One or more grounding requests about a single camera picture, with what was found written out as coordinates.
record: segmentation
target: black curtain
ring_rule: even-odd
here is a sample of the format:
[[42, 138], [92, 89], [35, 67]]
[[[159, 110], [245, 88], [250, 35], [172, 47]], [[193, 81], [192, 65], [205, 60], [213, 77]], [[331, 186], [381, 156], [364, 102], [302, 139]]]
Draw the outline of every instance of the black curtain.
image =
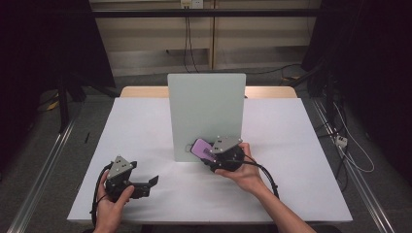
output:
[[[406, 1], [359, 1], [352, 14], [355, 21], [342, 41], [347, 45], [336, 54], [339, 59], [331, 73], [371, 139], [412, 183], [412, 17], [408, 9]], [[322, 27], [314, 32], [314, 39], [321, 39], [311, 43], [303, 64], [307, 69], [323, 55], [319, 42], [336, 30], [329, 22], [317, 24]]]
[[[65, 14], [47, 13], [55, 10]], [[87, 0], [0, 2], [1, 167], [24, 140], [40, 94], [57, 88], [59, 77], [71, 86], [84, 84], [73, 73], [115, 86], [95, 19], [72, 17], [73, 10], [91, 12]]]

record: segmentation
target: wire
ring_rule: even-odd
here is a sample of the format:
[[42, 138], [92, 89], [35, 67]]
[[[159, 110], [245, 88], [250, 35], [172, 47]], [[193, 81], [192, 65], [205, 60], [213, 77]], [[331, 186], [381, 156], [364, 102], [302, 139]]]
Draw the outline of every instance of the wire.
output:
[[[308, 1], [307, 10], [309, 10], [310, 4], [311, 4], [311, 2], [310, 2], [310, 0], [309, 0], [309, 1]], [[306, 17], [306, 26], [307, 26], [307, 28], [308, 28], [308, 36], [309, 36], [309, 41], [310, 41], [311, 38], [312, 38], [312, 35], [311, 35], [311, 33], [310, 33], [310, 28], [309, 28], [309, 17]]]
[[[342, 108], [341, 111], [343, 112], [344, 122], [346, 123], [346, 122], [347, 122], [347, 118], [346, 118], [345, 110], [343, 109], [343, 103], [342, 103], [341, 108]], [[335, 118], [336, 118], [336, 113], [333, 113], [333, 123], [335, 122], [335, 120], [334, 120]], [[327, 125], [327, 124], [330, 124], [330, 123], [329, 123], [329, 122], [325, 122], [323, 125], [320, 125], [320, 126], [316, 127], [316, 128], [315, 128], [315, 132], [319, 131], [319, 130], [322, 128], [322, 126]], [[331, 133], [325, 134], [325, 135], [319, 135], [319, 136], [318, 136], [318, 139], [323, 138], [323, 137], [329, 137], [329, 136], [335, 137], [336, 134], [338, 134], [339, 132], [342, 131], [342, 129], [344, 129], [344, 126], [343, 126], [343, 124], [342, 124], [342, 125], [340, 125], [340, 128], [339, 128], [339, 129], [336, 129], [336, 128], [334, 128], [334, 127], [333, 127], [333, 128], [330, 127], [330, 129], [332, 130]]]
[[336, 108], [336, 110], [337, 110], [337, 113], [339, 114], [340, 118], [342, 119], [343, 126], [345, 127], [346, 132], [348, 133], [349, 137], [351, 137], [351, 139], [354, 140], [355, 144], [356, 144], [356, 145], [363, 151], [363, 153], [366, 155], [367, 159], [370, 161], [370, 163], [371, 163], [371, 165], [372, 165], [372, 168], [371, 168], [370, 170], [362, 169], [361, 167], [359, 167], [359, 166], [355, 163], [355, 161], [354, 161], [352, 158], [349, 157], [349, 156], [351, 156], [351, 155], [350, 155], [347, 151], [345, 152], [345, 151], [343, 151], [343, 149], [342, 149], [340, 146], [338, 146], [338, 147], [342, 150], [343, 155], [348, 159], [348, 161], [349, 161], [352, 165], [354, 165], [358, 170], [363, 171], [363, 172], [365, 172], [365, 173], [371, 173], [371, 172], [373, 172], [373, 171], [375, 170], [375, 164], [373, 163], [372, 159], [371, 159], [370, 156], [367, 154], [367, 152], [363, 149], [363, 147], [361, 147], [361, 145], [358, 143], [358, 141], [355, 140], [355, 138], [354, 138], [354, 137], [352, 136], [352, 134], [349, 132], [349, 129], [348, 129], [348, 127], [346, 126], [345, 120], [344, 120], [343, 116], [341, 115], [341, 113], [340, 113], [340, 111], [339, 111], [339, 108], [336, 106], [335, 103], [333, 103], [333, 105], [335, 106], [335, 108]]
[[193, 57], [193, 49], [191, 47], [191, 35], [190, 35], [190, 20], [188, 17], [186, 17], [186, 39], [185, 39], [185, 54], [184, 54], [184, 64], [185, 64], [185, 69], [188, 73], [190, 73], [188, 69], [188, 65], [186, 63], [186, 52], [188, 50], [188, 40], [189, 40], [189, 47], [190, 47], [190, 54], [191, 54], [191, 61], [193, 62], [194, 70], [196, 70], [196, 73], [199, 73], [197, 70], [196, 64], [194, 62], [194, 57]]
[[251, 159], [252, 161], [254, 161], [255, 163], [257, 163], [257, 161], [256, 161], [254, 158], [250, 157], [249, 155], [245, 154], [245, 156], [247, 156], [249, 159]]
[[94, 195], [93, 195], [93, 202], [91, 204], [91, 221], [93, 222], [93, 226], [96, 227], [96, 221], [97, 221], [97, 205], [99, 204], [99, 202], [102, 200], [101, 197], [98, 201], [96, 201], [97, 199], [97, 192], [99, 190], [99, 185], [100, 185], [100, 180], [103, 177], [103, 174], [106, 170], [111, 169], [113, 166], [113, 162], [111, 162], [109, 165], [106, 165], [103, 170], [100, 172], [99, 178], [97, 179], [97, 183], [96, 183], [96, 188], [94, 189]]
[[186, 64], [186, 51], [188, 50], [188, 18], [186, 17], [186, 38], [185, 38], [185, 54], [183, 55], [183, 62], [185, 64], [185, 69], [190, 73], [188, 66]]
[[329, 122], [325, 122], [325, 123], [323, 123], [323, 124], [321, 124], [321, 125], [319, 125], [319, 126], [316, 126], [316, 127], [314, 127], [313, 128], [313, 130], [315, 130], [315, 132], [318, 132], [319, 130], [321, 130], [325, 125], [327, 125], [327, 124], [329, 124]]
[[360, 9], [358, 10], [358, 15], [357, 15], [357, 18], [355, 19], [355, 24], [354, 24], [354, 27], [352, 28], [351, 36], [349, 37], [349, 40], [348, 40], [348, 46], [351, 44], [352, 38], [354, 37], [354, 33], [355, 33], [356, 28], [357, 28], [358, 21], [359, 21], [360, 15], [361, 15], [361, 7], [363, 6], [363, 2], [364, 2], [364, 0], [362, 0], [361, 3], [360, 3]]
[[[335, 147], [335, 148], [336, 148], [336, 152], [337, 152], [338, 154], [340, 154], [338, 148], [337, 148], [337, 147]], [[336, 171], [336, 174], [335, 174], [335, 179], [336, 179], [337, 181], [339, 181], [338, 177], [339, 177], [339, 173], [340, 173], [341, 168], [343, 167], [343, 169], [345, 170], [345, 184], [344, 184], [343, 188], [340, 189], [341, 192], [344, 192], [344, 191], [346, 190], [346, 188], [348, 187], [348, 182], [349, 182], [348, 170], [347, 170], [346, 167], [343, 165], [343, 162], [344, 162], [345, 158], [346, 158], [345, 156], [343, 156], [343, 157], [340, 158], [339, 167], [337, 168], [337, 171]]]
[[284, 69], [281, 69], [281, 81], [279, 82], [278, 86], [281, 86], [283, 84], [284, 81]]
[[190, 19], [188, 18], [188, 29], [189, 29], [189, 45], [190, 45], [190, 55], [191, 55], [191, 61], [193, 62], [194, 69], [196, 70], [196, 73], [199, 73], [196, 67], [196, 63], [194, 62], [194, 57], [193, 57], [193, 49], [191, 48], [191, 34], [190, 34]]
[[286, 66], [281, 67], [281, 68], [277, 68], [277, 69], [274, 69], [274, 70], [270, 70], [270, 71], [256, 72], [256, 73], [245, 73], [245, 74], [246, 74], [246, 75], [262, 75], [262, 74], [269, 74], [269, 73], [273, 73], [273, 72], [276, 72], [276, 71], [280, 71], [280, 70], [283, 70], [283, 69], [285, 69], [285, 68], [288, 68], [288, 67], [291, 67], [291, 66], [296, 66], [296, 65], [298, 65], [298, 66], [299, 66], [300, 64], [294, 63], [294, 64], [286, 65]]
[[248, 165], [253, 165], [253, 166], [256, 166], [256, 167], [260, 168], [260, 170], [263, 172], [263, 174], [264, 174], [264, 175], [266, 176], [266, 178], [269, 180], [270, 185], [272, 186], [273, 194], [274, 194], [277, 198], [279, 198], [278, 185], [275, 184], [275, 181], [273, 180], [273, 178], [272, 178], [272, 176], [270, 175], [269, 171], [267, 171], [267, 169], [266, 169], [265, 167], [263, 167], [262, 165], [256, 163], [255, 161], [254, 161], [254, 162], [238, 161], [238, 160], [225, 160], [225, 161], [222, 161], [222, 163], [225, 163], [225, 162], [228, 162], [228, 163], [248, 164]]

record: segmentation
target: pink phone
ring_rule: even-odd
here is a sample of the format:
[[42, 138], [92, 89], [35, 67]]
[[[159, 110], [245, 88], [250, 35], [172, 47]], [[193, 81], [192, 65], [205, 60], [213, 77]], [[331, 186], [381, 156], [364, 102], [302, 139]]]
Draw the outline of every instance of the pink phone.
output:
[[191, 147], [190, 152], [200, 159], [207, 159], [211, 162], [214, 162], [216, 160], [216, 156], [210, 152], [212, 149], [212, 146], [204, 141], [203, 139], [196, 139], [196, 141], [193, 144], [193, 147]]

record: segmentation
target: human hand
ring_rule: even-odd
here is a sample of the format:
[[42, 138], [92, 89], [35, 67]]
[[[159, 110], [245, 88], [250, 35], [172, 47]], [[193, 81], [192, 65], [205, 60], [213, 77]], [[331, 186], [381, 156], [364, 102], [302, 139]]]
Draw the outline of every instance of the human hand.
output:
[[97, 221], [94, 232], [116, 232], [121, 222], [123, 207], [134, 191], [134, 186], [131, 185], [123, 191], [116, 203], [112, 202], [104, 187], [108, 174], [109, 170], [103, 174], [97, 191], [97, 200], [101, 200], [97, 206]]
[[[251, 149], [248, 143], [241, 143], [239, 147], [245, 152], [245, 161], [254, 162], [251, 155]], [[224, 169], [217, 169], [215, 174], [234, 180], [243, 190], [255, 194], [256, 191], [267, 188], [261, 179], [257, 166], [243, 164], [234, 172]]]

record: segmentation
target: white desk surface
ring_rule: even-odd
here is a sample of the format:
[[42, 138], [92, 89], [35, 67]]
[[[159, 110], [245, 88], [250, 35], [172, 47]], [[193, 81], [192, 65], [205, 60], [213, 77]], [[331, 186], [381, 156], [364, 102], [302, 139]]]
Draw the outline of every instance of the white desk surface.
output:
[[[352, 220], [300, 99], [246, 99], [243, 120], [243, 140], [272, 174], [286, 205], [306, 221]], [[201, 162], [174, 161], [166, 98], [116, 99], [69, 220], [90, 221], [97, 177], [118, 154], [137, 161], [132, 182], [145, 183], [159, 175], [150, 197], [132, 199], [125, 206], [125, 221], [272, 221], [258, 200], [233, 181], [213, 174]]]

